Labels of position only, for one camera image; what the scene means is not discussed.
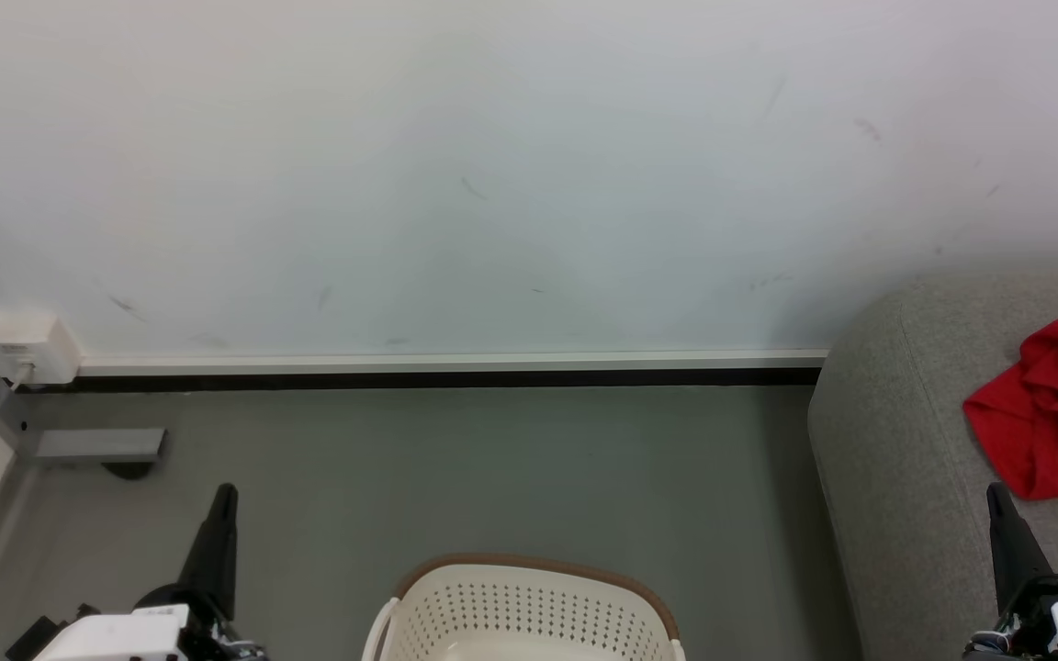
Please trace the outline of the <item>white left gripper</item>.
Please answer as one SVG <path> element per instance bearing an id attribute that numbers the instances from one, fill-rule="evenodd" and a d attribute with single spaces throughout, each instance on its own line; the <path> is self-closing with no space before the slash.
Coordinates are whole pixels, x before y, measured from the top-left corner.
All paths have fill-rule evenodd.
<path id="1" fill-rule="evenodd" d="M 219 485 L 179 583 L 131 612 L 92 612 L 56 628 L 32 661 L 269 661 L 263 645 L 232 628 L 238 569 L 239 492 Z"/>

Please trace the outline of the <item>red and white jersey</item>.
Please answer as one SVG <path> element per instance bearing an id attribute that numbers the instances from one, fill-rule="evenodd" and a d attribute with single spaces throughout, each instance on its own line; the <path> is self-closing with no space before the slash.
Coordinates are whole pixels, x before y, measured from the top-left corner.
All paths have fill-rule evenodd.
<path id="1" fill-rule="evenodd" d="M 1058 499 L 1058 319 L 962 405 L 986 459 L 1022 499 Z"/>

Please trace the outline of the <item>grey fabric sofa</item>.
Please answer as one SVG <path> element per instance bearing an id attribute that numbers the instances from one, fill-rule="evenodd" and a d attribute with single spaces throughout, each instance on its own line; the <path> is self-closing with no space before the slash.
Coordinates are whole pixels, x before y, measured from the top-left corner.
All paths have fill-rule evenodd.
<path id="1" fill-rule="evenodd" d="M 919 277 L 832 346 L 807 429 L 864 661 L 959 661 L 996 622 L 987 486 L 962 410 L 1058 319 L 1058 271 Z"/>

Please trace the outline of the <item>black skirting strip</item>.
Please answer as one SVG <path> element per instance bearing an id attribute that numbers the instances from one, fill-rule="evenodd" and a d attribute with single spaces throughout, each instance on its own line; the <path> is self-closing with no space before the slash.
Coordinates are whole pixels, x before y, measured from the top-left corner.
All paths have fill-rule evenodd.
<path id="1" fill-rule="evenodd" d="M 291 390 L 534 387 L 813 386 L 819 367 L 660 369 L 660 371 L 504 371 L 378 374 L 79 377 L 71 384 L 23 386 L 18 394 L 291 392 Z"/>

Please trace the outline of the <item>cream perforated laundry basket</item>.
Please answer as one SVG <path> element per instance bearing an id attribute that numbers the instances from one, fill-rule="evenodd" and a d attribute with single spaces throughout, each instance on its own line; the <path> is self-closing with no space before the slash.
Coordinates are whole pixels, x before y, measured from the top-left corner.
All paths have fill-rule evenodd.
<path id="1" fill-rule="evenodd" d="M 687 661 L 642 582 L 571 562 L 448 554 L 400 581 L 361 661 Z"/>

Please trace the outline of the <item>grey metal floor bracket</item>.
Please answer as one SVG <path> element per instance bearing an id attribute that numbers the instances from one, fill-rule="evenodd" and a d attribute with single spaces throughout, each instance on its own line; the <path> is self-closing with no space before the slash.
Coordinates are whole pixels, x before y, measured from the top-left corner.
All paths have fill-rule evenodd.
<path id="1" fill-rule="evenodd" d="M 34 459 L 51 464 L 158 462 L 165 438 L 164 428 L 47 430 L 39 436 Z"/>

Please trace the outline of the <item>white wall socket box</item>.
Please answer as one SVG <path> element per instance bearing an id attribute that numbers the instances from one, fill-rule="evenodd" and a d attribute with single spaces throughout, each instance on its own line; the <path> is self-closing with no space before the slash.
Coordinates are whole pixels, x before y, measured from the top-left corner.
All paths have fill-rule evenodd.
<path id="1" fill-rule="evenodd" d="M 77 342 L 55 315 L 0 313 L 0 377 L 14 389 L 73 382 L 81 360 Z"/>

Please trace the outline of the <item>white wall trunking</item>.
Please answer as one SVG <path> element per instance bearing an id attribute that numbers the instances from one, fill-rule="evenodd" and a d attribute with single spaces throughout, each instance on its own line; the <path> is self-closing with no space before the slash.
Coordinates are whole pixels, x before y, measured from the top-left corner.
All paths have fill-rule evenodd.
<path id="1" fill-rule="evenodd" d="M 827 350 L 387 354 L 291 356 L 88 356 L 79 377 L 428 374 L 569 371 L 706 371 L 818 368 Z"/>

